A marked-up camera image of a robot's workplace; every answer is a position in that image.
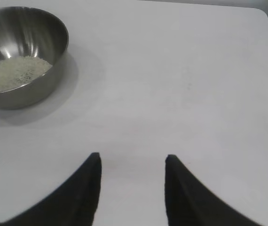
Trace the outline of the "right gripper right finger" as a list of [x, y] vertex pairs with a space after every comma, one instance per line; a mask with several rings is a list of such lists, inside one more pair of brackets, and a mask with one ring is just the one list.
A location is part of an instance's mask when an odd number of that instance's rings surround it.
[[170, 154], [165, 160], [165, 206], [170, 226], [257, 226], [227, 205]]

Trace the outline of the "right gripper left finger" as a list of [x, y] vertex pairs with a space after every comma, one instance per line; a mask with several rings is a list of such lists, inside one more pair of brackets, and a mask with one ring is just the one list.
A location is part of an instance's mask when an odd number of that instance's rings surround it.
[[92, 153], [83, 164], [50, 195], [5, 226], [91, 226], [101, 189], [102, 163]]

